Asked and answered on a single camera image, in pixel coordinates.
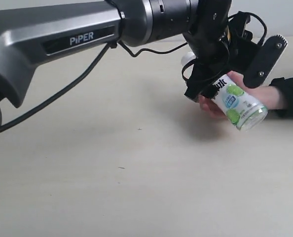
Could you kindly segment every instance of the piper logo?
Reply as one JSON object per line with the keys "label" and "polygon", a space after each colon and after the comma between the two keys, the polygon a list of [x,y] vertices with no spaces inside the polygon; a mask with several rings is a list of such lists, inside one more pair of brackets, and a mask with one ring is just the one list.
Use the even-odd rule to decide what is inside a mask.
{"label": "piper logo", "polygon": [[82,35],[78,35],[70,38],[70,46],[75,46],[81,43],[86,43],[94,39],[94,32],[88,32]]}

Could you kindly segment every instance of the human hand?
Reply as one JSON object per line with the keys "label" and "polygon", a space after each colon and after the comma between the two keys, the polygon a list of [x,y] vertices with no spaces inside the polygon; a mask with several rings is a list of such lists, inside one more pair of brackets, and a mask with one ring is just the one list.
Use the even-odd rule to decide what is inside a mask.
{"label": "human hand", "polygon": [[[248,94],[253,95],[254,89],[250,89],[246,87],[243,83],[243,75],[236,73],[236,72],[229,72],[227,74],[231,80],[242,88]],[[222,110],[210,99],[203,97],[202,95],[199,96],[199,104],[200,108],[203,111],[206,111],[212,118],[226,118],[225,114]]]}

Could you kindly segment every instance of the robotic arm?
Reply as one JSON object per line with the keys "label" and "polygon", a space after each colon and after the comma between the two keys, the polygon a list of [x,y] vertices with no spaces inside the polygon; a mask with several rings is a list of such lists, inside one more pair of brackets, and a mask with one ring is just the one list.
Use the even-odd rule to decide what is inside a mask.
{"label": "robotic arm", "polygon": [[184,78],[189,99],[213,97],[217,91],[211,84],[231,70],[244,74],[248,87],[257,87],[287,42],[274,36],[264,44],[266,27],[260,42],[252,42],[245,26],[255,15],[238,12],[229,18],[230,5],[231,0],[105,0],[0,10],[0,101],[6,98],[19,108],[44,63],[104,43],[135,47],[180,34],[197,57],[192,76]]}

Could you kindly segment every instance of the green lime graphic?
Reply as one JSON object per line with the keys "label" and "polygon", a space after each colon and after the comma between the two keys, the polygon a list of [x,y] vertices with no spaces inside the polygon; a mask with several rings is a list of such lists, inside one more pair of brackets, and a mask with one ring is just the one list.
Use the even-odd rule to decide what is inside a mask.
{"label": "green lime graphic", "polygon": [[235,109],[230,109],[226,112],[226,116],[229,118],[231,123],[237,125],[240,121],[240,114]]}
{"label": "green lime graphic", "polygon": [[229,85],[226,88],[226,92],[231,94],[231,95],[235,95],[235,96],[242,96],[244,94],[244,90],[242,90],[237,85],[233,85],[233,84]]}

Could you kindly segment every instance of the white bottle cap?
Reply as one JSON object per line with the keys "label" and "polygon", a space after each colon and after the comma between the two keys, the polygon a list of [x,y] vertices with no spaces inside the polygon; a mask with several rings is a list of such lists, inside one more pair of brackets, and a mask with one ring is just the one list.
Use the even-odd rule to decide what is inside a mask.
{"label": "white bottle cap", "polygon": [[196,55],[193,52],[188,52],[187,54],[185,54],[181,60],[182,67],[184,67],[187,63],[189,63],[191,60],[195,58]]}

